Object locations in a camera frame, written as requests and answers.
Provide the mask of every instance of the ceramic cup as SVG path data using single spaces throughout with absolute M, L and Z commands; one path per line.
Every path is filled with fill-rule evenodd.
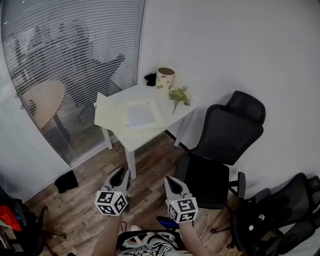
M 173 86 L 175 72 L 167 67 L 160 67 L 156 71 L 155 86 L 158 90 L 168 92 Z

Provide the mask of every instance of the window blinds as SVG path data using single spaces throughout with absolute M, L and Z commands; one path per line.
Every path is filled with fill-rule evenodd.
M 97 93 L 109 96 L 137 83 L 144 3 L 3 1 L 1 34 L 13 84 L 68 162 L 103 141 L 93 124 Z

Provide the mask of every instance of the black cloth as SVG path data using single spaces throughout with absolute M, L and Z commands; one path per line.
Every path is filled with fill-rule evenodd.
M 73 170 L 59 177 L 54 184 L 58 188 L 60 194 L 78 187 L 78 182 Z
M 151 73 L 151 74 L 146 75 L 144 77 L 144 79 L 148 81 L 146 83 L 146 85 L 147 86 L 155 86 L 156 85 L 156 77 L 157 77 L 156 73 Z

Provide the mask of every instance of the paper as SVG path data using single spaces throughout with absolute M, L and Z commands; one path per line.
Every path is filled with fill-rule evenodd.
M 127 124 L 131 130 L 164 126 L 157 104 L 153 99 L 128 102 L 126 115 Z
M 112 131 L 116 136 L 133 136 L 132 132 L 136 130 L 164 127 L 154 99 L 120 105 L 98 92 L 95 107 L 94 124 Z

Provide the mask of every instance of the mesh office chair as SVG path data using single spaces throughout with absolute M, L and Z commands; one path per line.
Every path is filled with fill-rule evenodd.
M 258 245 L 263 247 L 260 251 L 274 252 L 279 247 L 279 252 L 285 253 L 310 237 L 320 225 L 320 212 L 313 215 L 320 204 L 319 177 L 308 179 L 304 173 L 298 173 L 275 190 L 273 194 L 269 188 L 260 191 L 230 213 L 230 231 L 239 251 Z M 295 223 L 282 238 L 272 238 L 270 246 L 260 243 L 267 232 Z
M 36 215 L 33 212 L 30 212 L 20 199 L 11 198 L 0 187 L 0 206 L 3 205 L 7 206 L 16 215 L 21 227 L 21 231 L 13 231 L 16 239 L 11 239 L 9 241 L 11 244 L 19 244 L 25 255 L 28 256 L 40 255 L 44 246 L 48 248 L 52 256 L 57 255 L 49 247 L 46 237 L 51 235 L 61 236 L 64 239 L 67 237 L 65 234 L 52 233 L 42 229 L 44 212 L 47 210 L 46 206 L 42 209 L 36 222 Z M 7 255 L 11 255 L 11 252 L 8 252 L 8 250 L 3 249 L 2 251 L 3 253 L 6 252 Z
M 229 182 L 229 168 L 263 133 L 265 106 L 242 91 L 235 91 L 223 106 L 208 108 L 198 145 L 180 159 L 175 176 L 185 182 L 201 208 L 227 206 L 229 187 L 237 187 L 237 196 L 246 191 L 246 177 Z

